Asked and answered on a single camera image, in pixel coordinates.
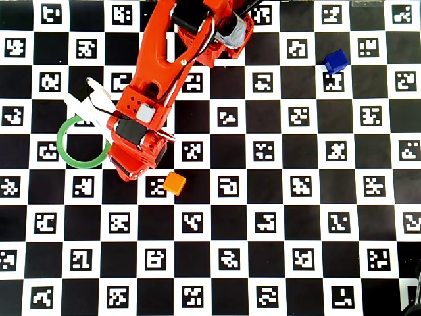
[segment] black square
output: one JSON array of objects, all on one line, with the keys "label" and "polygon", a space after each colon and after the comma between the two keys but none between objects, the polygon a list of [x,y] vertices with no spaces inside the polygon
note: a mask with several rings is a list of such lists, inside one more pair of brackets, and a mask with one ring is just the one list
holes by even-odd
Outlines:
[{"label": "black square", "polygon": [[34,33],[35,65],[67,65],[68,33],[35,32]]},{"label": "black square", "polygon": [[101,206],[67,205],[64,222],[64,240],[99,240]]},{"label": "black square", "polygon": [[139,240],[174,240],[174,207],[140,205]]},{"label": "black square", "polygon": [[31,133],[57,133],[67,119],[67,105],[62,100],[32,100]]},{"label": "black square", "polygon": [[356,203],[353,169],[320,170],[319,176],[321,203]]},{"label": "black square", "polygon": [[174,279],[137,280],[137,315],[173,315]]},{"label": "black square", "polygon": [[352,133],[351,100],[318,100],[317,123],[319,133]]},{"label": "black square", "polygon": [[23,280],[0,280],[0,314],[21,316],[23,287]]},{"label": "black square", "polygon": [[282,99],[315,99],[314,66],[281,66]]},{"label": "black square", "polygon": [[386,32],[389,64],[421,63],[420,32]]},{"label": "black square", "polygon": [[358,242],[323,242],[324,278],[359,278]]},{"label": "black square", "polygon": [[247,240],[245,205],[212,205],[212,240]]},{"label": "black square", "polygon": [[323,280],[287,278],[287,314],[323,315]]},{"label": "black square", "polygon": [[61,278],[62,242],[27,242],[25,278]]},{"label": "black square", "polygon": [[1,98],[31,98],[32,66],[0,65],[0,74]]},{"label": "black square", "polygon": [[391,168],[389,134],[355,135],[356,168]]},{"label": "black square", "polygon": [[176,242],[174,247],[176,278],[211,276],[210,242]]},{"label": "black square", "polygon": [[384,6],[382,2],[376,5],[358,5],[349,3],[351,14],[351,31],[384,30]]},{"label": "black square", "polygon": [[[398,279],[361,279],[361,287],[364,315],[400,314],[401,299]],[[384,298],[387,298],[387,304],[379,304]]]},{"label": "black square", "polygon": [[280,27],[285,31],[314,31],[314,3],[280,1]]},{"label": "black square", "polygon": [[249,242],[249,277],[285,277],[283,242]]},{"label": "black square", "polygon": [[282,135],[284,168],[317,168],[317,135]]},{"label": "black square", "polygon": [[211,168],[245,168],[244,135],[210,136]]},{"label": "black square", "polygon": [[98,279],[63,280],[61,315],[98,315],[98,293]]},{"label": "black square", "polygon": [[105,64],[136,65],[139,33],[105,33]]},{"label": "black square", "polygon": [[421,203],[421,170],[394,169],[393,184],[396,204]]},{"label": "black square", "polygon": [[214,67],[210,70],[211,99],[244,99],[244,67]]},{"label": "black square", "polygon": [[421,242],[397,242],[397,258],[399,262],[399,278],[416,277],[415,268],[420,260],[419,249]]},{"label": "black square", "polygon": [[0,168],[28,168],[29,135],[0,135]]},{"label": "black square", "polygon": [[101,278],[135,278],[136,257],[136,242],[101,242]]},{"label": "black square", "polygon": [[248,287],[246,278],[212,279],[212,314],[249,314]]},{"label": "black square", "polygon": [[419,133],[421,132],[420,108],[421,99],[391,99],[390,129],[392,133]]},{"label": "black square", "polygon": [[245,102],[247,133],[280,133],[281,107],[279,101]]},{"label": "black square", "polygon": [[387,97],[386,65],[352,66],[353,97]]},{"label": "black square", "polygon": [[101,32],[104,30],[104,4],[101,2],[71,1],[70,31]]},{"label": "black square", "polygon": [[277,33],[254,33],[245,47],[245,64],[279,65],[279,35]]},{"label": "black square", "polygon": [[103,170],[103,204],[137,204],[137,181],[125,182],[115,170]]},{"label": "black square", "polygon": [[176,101],[175,130],[183,133],[209,133],[209,101]]},{"label": "black square", "polygon": [[29,204],[64,204],[64,170],[30,170]]},{"label": "black square", "polygon": [[0,219],[0,241],[25,241],[26,206],[0,206]]},{"label": "black square", "polygon": [[349,43],[349,32],[316,32],[316,65],[323,65],[327,55],[340,49],[345,52],[351,63]]},{"label": "black square", "polygon": [[32,31],[34,6],[29,1],[0,2],[0,30]]},{"label": "black square", "polygon": [[284,206],[285,240],[320,240],[318,205]]},{"label": "black square", "polygon": [[87,77],[93,78],[102,85],[104,77],[104,67],[70,66],[68,69],[68,92],[81,102],[87,97]]},{"label": "black square", "polygon": [[282,170],[247,170],[247,203],[282,204]]},{"label": "black square", "polygon": [[393,205],[358,205],[360,240],[396,240]]}]

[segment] checkerboard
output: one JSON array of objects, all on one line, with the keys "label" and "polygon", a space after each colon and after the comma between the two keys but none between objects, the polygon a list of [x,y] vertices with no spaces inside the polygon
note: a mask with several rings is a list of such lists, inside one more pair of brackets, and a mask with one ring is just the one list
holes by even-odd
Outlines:
[{"label": "checkerboard", "polygon": [[[263,2],[238,60],[191,69],[157,169],[73,169],[63,95],[90,76],[117,102],[154,6],[0,1],[0,315],[398,315],[421,259],[420,2]],[[65,143],[86,161],[105,140],[81,122]]]}]

